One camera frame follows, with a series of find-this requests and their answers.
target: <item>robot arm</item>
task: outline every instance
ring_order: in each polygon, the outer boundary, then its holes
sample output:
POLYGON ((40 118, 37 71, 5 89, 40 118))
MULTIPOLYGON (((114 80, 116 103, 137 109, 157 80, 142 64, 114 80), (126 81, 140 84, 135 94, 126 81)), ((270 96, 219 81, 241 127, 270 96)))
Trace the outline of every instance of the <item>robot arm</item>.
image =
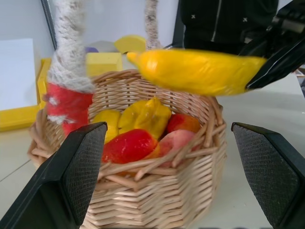
POLYGON ((305 63, 305 0, 281 8, 266 33, 249 42, 240 55, 268 59, 246 85, 257 89, 286 77, 305 63))

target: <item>yellow fruit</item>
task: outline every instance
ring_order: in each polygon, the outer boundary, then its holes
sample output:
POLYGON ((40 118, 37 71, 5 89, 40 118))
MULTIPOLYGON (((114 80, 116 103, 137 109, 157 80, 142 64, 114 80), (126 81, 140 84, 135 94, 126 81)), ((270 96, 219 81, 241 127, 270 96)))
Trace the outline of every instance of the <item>yellow fruit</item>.
POLYGON ((119 120, 119 133, 143 129, 159 139, 171 115, 171 110, 162 105, 158 98, 135 102, 123 112, 119 120))
POLYGON ((155 85, 208 96, 246 92, 246 84, 266 62, 260 57, 174 49, 129 52, 127 58, 155 85))
POLYGON ((104 110, 99 112, 93 119, 92 123, 106 122, 108 130, 105 136, 105 144, 119 135, 118 122, 121 113, 116 110, 104 110))

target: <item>yellow foam block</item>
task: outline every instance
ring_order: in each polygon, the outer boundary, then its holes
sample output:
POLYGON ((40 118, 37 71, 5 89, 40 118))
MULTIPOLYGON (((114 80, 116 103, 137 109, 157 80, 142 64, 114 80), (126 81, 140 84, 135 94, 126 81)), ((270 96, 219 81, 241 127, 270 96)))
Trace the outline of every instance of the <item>yellow foam block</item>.
POLYGON ((48 76, 48 70, 51 66, 51 58, 43 60, 43 65, 39 74, 39 77, 37 79, 37 87, 38 87, 38 94, 39 94, 39 107, 42 109, 45 106, 45 101, 42 100, 42 97, 44 94, 47 93, 47 76, 48 76))
POLYGON ((0 131, 26 128, 35 122, 39 106, 0 111, 0 131))
POLYGON ((114 46, 124 54, 127 52, 144 52, 146 49, 145 38, 138 35, 128 35, 118 39, 114 46))
POLYGON ((123 70, 122 54, 119 52, 90 52, 86 64, 88 76, 123 70))

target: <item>white paper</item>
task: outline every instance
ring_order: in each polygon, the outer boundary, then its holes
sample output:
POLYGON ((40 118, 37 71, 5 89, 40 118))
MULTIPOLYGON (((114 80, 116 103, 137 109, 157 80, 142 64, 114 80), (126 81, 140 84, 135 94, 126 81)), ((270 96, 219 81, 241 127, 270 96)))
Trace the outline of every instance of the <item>white paper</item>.
POLYGON ((39 63, 32 39, 0 41, 0 110, 37 105, 39 63))

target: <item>toy banana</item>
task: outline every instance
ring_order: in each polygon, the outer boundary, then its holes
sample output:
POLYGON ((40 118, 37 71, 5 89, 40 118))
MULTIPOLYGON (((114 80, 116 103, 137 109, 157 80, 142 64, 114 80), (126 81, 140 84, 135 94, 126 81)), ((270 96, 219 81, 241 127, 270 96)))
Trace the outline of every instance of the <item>toy banana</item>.
POLYGON ((172 91, 219 96, 246 92, 265 58, 195 50, 152 50, 127 54, 142 76, 172 91))

